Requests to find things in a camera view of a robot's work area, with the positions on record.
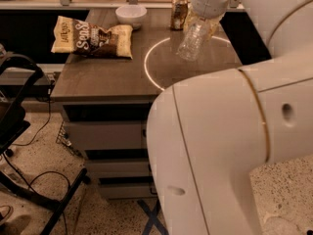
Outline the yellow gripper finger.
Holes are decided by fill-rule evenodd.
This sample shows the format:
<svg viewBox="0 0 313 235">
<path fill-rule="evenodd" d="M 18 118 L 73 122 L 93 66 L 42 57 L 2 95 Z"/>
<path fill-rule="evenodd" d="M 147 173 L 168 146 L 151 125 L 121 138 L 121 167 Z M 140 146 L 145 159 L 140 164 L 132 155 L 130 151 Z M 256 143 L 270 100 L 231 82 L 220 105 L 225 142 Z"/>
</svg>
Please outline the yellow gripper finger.
<svg viewBox="0 0 313 235">
<path fill-rule="evenodd" d="M 216 29 L 218 28 L 221 20 L 222 20 L 222 16 L 214 18 L 214 19 L 210 19 L 207 21 L 208 26 L 209 26 L 209 30 L 208 30 L 208 36 L 209 37 L 213 36 L 213 34 L 215 33 Z"/>
<path fill-rule="evenodd" d="M 198 20 L 199 15 L 195 13 L 192 8 L 190 8 L 184 22 L 183 31 L 187 33 L 191 26 L 198 23 Z"/>
</svg>

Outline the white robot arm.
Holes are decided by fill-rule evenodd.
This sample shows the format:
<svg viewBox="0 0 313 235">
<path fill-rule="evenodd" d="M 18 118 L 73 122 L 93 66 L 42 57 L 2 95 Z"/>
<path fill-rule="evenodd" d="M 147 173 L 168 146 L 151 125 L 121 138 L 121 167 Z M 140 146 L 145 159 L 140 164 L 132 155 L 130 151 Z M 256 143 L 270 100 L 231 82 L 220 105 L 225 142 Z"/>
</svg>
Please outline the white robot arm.
<svg viewBox="0 0 313 235">
<path fill-rule="evenodd" d="M 191 0 L 215 18 L 229 0 Z M 165 89 L 147 123 L 169 235 L 261 235 L 249 174 L 311 154 L 313 0 L 240 0 L 270 59 Z"/>
</svg>

